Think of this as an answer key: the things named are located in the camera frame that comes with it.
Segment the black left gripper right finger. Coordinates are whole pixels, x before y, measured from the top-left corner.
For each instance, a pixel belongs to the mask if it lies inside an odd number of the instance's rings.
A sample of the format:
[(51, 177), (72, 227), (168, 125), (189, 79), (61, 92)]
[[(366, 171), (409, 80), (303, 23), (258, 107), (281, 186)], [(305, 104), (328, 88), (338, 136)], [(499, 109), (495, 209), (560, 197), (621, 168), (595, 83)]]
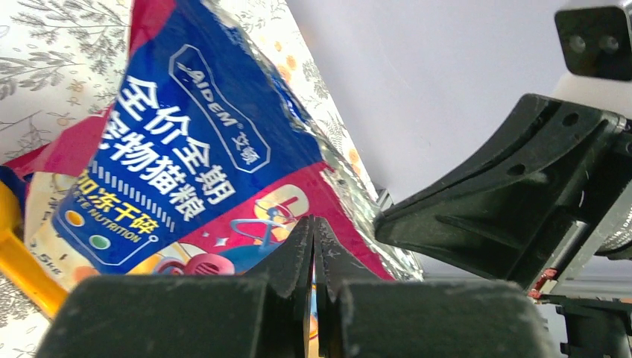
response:
[(557, 357), (543, 317), (497, 280), (382, 280), (315, 221), (322, 357)]

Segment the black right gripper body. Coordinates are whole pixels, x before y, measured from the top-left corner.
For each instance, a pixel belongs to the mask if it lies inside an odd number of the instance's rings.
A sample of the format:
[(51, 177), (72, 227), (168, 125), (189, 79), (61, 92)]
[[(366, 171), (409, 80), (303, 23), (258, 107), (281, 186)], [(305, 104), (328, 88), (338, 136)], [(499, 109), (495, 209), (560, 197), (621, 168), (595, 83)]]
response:
[(567, 357), (631, 356), (631, 132), (621, 133), (578, 206), (537, 250), (528, 296), (551, 305)]

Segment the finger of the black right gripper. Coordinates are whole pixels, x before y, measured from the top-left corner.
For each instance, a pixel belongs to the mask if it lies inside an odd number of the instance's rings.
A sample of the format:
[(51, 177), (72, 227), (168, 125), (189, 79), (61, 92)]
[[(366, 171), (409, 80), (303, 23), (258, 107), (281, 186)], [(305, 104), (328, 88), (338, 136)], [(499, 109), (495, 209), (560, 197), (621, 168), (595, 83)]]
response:
[(528, 290), (537, 250), (627, 130), (621, 114), (523, 95), (476, 153), (379, 215), (376, 239)]

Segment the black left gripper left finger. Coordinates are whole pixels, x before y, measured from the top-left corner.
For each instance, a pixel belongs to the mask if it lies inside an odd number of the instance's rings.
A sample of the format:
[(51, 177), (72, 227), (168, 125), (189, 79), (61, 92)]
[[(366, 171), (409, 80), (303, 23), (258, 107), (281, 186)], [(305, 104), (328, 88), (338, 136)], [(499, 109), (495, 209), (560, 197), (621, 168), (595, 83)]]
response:
[(315, 220), (242, 275), (100, 275), (73, 289), (38, 357), (306, 357)]

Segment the cat food bag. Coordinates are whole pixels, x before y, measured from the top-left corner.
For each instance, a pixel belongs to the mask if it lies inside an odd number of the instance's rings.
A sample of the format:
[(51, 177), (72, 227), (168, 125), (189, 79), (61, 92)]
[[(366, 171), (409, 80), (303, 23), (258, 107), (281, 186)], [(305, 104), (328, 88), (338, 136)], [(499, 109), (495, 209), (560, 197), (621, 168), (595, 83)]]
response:
[(135, 1), (103, 112), (1, 165), (1, 270), (36, 357), (306, 357), (314, 269), (419, 280), (274, 65), (207, 1)]

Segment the yellow plastic scoop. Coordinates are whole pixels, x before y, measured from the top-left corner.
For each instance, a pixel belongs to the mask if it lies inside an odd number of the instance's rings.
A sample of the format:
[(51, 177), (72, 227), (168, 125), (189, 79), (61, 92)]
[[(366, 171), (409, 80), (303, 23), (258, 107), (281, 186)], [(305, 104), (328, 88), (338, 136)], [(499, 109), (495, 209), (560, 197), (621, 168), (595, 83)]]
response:
[(67, 292), (43, 271), (17, 235), (22, 214), (17, 197), (1, 185), (1, 273), (12, 281), (50, 319)]

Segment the floral tablecloth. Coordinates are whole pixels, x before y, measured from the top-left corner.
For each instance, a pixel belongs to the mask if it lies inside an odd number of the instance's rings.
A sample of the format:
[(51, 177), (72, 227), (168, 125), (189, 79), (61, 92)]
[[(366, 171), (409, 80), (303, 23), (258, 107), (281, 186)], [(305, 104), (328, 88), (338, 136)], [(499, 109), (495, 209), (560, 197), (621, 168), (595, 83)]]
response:
[(3, 1), (1, 185), (68, 292), (98, 274), (243, 274), (373, 185), (285, 1)]

